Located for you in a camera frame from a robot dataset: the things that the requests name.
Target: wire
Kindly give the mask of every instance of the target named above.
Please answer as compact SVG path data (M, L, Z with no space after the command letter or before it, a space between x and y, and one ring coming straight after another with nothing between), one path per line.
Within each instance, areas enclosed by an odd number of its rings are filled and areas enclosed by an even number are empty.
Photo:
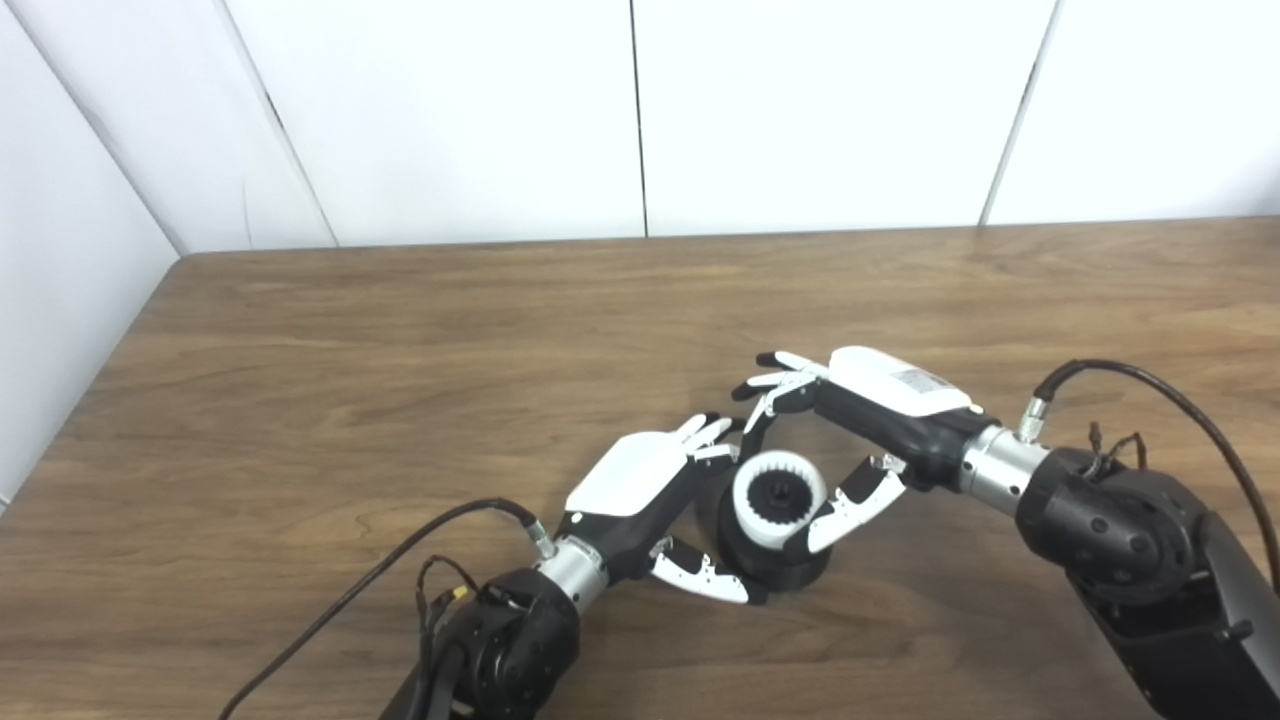
M440 525L451 520L454 520L457 518L461 518L462 515L466 515L468 512L475 512L477 510L498 510L506 512L507 515L511 515L517 520L520 520L521 527L524 527L526 530L529 530L534 525L538 525L536 515L526 510L524 506L503 497L472 500L471 502L463 502L457 507L445 510L444 512L439 514L438 516L435 516L435 519L433 519L428 524L415 530L413 534L408 536L407 538L404 538L403 542L396 546L396 548L392 550L387 555L387 557L384 557L380 562L378 562L378 565L374 565L374 568L369 573L365 573L364 578L356 580L356 584L351 585L351 588L347 589L347 592L342 593L342 596L338 597L338 600L334 601L333 605L325 609L325 611L321 612L320 616L316 618L315 621L311 623L311 625L307 626L306 630L302 630L302 634L298 635L297 639L294 639L292 643L289 643L288 647L280 651L280 653L276 655L274 660L268 662L266 667L260 670L257 675L253 675L253 678L251 678L250 682L244 683L244 687L237 691L236 694L232 696L232 698L227 702L227 706L223 707L223 711L218 714L218 720L228 720L232 716L232 712L236 712L236 707L239 706L239 703L243 702L250 693L252 693L255 689L257 689L259 685L266 682L268 678L275 674L275 671L279 670L282 665L288 662L291 657L293 657L300 650L302 650L302 646L305 646L312 637L315 637L316 633L319 633L325 625L328 625L329 621L333 620L335 615L342 612L342 610L347 607L347 605L349 605L352 600L356 600L356 596L358 596L365 588L367 588L374 580L376 580L379 575L385 573L388 568L394 565L396 561L399 560L406 552L412 550L415 544L421 542L422 538L435 532Z
M410 702L408 715L406 720L420 720L426 712L428 691L426 683L430 679L431 673L431 641L435 639L435 625L439 623L444 611L449 607L454 600L461 597L457 589L444 591L430 605L426 602L426 593L422 589L426 582L426 573L436 562L444 562L453 568L454 571L462 578L465 587L471 592L480 594L480 587L471 575L458 565L452 559L443 555L433 555L426 559L422 568L417 571L417 584L413 592L413 601L417 605L417 680L413 683L413 700Z
M1129 365L1128 363L1120 363L1116 360L1089 357L1065 363L1062 366L1050 373L1032 395L1046 404L1052 402L1053 393L1062 387L1062 383L1082 370L1110 370L1112 373L1120 373L1121 375L1128 375L1139 380L1165 396L1188 418L1194 420L1202 430L1204 430L1204 434L1213 441L1219 452L1222 454L1222 459L1226 460L1226 465L1231 469L1231 473L1235 475L1235 480L1240 484L1240 489L1244 492L1245 500L1249 501L1253 516L1258 520L1258 528L1262 530L1262 546L1266 548L1267 566L1271 571L1271 588L1277 596L1280 596L1280 542L1276 541L1276 529L1271 523L1271 514L1267 511L1266 501L1263 501L1262 493L1258 492L1258 486L1253 482L1253 477L1249 475L1248 469L1244 468L1244 461L1240 460L1239 454L1236 454L1235 448L1231 447L1231 443L1226 439L1226 436L1222 434L1222 430L1217 429L1213 420L1210 420L1208 415L1206 415L1203 410L1197 407L1194 402L1179 392L1174 386L1166 383L1147 370L1138 368L1137 365Z

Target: robotic arm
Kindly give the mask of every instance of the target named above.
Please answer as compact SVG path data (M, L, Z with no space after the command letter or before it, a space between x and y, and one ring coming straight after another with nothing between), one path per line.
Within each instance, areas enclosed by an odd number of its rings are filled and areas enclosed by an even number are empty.
M668 534L737 447L730 419L695 415L675 432L626 436L570 493L554 544L531 568L479 588L435 634L381 720L522 720L547 702L579 653L581 614L625 579L653 575L726 602L763 603L751 580Z
M1065 570L1161 716L1280 717L1280 600L1236 537L1180 482L1147 469L1144 456L1133 469L1097 447L1039 445L1052 389L1037 391L1012 430L946 380L868 347L842 347L826 366L790 352L756 361L777 372L733 391L735 400L759 396L744 459L778 414L804 410L888 452L863 462L786 539L788 562L824 552L906 487L969 495L1012 518L1028 548Z

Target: wood grain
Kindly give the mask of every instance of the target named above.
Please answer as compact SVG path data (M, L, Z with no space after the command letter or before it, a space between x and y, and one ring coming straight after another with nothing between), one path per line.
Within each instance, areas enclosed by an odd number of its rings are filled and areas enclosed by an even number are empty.
M1134 361L1201 402L1280 507L1277 252L1280 219L1248 219L188 258L0 519L0 717L212 717L412 528L488 495L557 516L618 436L732 410L764 350L877 346L1006 419L1062 360ZM1140 428L1261 559L1171 407L1082 377L1047 438L1079 445L1089 419ZM817 418L773 439L828 477L869 450ZM686 538L707 543L708 505ZM499 518L428 544L481 577L529 561ZM411 565L239 716L375 717L411 661ZM1152 715L1007 519L938 492L763 609L614 588L544 716Z

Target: cable connector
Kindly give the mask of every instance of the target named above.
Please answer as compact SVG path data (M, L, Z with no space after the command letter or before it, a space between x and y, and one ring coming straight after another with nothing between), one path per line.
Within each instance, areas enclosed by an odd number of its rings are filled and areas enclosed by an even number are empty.
M1048 402L1032 397L1023 411L1023 419L1018 421L1018 439L1030 445L1039 438L1044 429L1044 415L1048 414Z
M556 557L556 543L552 542L540 520L534 520L532 525L525 525L525 532L529 533L529 539L534 542L534 547L538 548L538 555L543 560Z

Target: cylindrical base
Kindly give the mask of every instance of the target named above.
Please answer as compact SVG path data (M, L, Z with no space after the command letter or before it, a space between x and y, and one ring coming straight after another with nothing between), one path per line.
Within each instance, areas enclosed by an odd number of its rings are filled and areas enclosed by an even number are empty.
M804 562L788 562L782 552L751 542L733 511L733 486L724 488L716 520L716 541L724 562L737 573L760 583L769 592L797 591L818 579L831 560L831 548Z

